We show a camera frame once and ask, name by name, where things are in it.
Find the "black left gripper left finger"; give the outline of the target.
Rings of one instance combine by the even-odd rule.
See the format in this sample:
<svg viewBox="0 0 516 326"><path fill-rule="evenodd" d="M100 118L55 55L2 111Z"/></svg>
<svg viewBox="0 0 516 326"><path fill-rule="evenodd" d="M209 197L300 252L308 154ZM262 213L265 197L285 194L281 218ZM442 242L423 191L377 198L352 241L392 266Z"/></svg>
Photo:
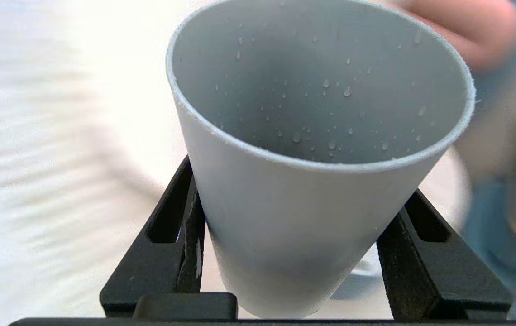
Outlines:
<svg viewBox="0 0 516 326"><path fill-rule="evenodd" d="M100 292L109 318L129 318L150 294L198 293L205 215L185 157L136 239Z"/></svg>

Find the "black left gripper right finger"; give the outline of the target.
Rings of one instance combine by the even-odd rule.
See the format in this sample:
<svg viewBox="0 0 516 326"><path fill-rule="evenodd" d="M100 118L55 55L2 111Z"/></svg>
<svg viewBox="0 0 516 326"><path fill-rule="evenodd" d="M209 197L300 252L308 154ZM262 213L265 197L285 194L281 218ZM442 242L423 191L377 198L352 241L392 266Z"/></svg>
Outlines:
<svg viewBox="0 0 516 326"><path fill-rule="evenodd" d="M395 320L506 320L510 291L415 191L377 240Z"/></svg>

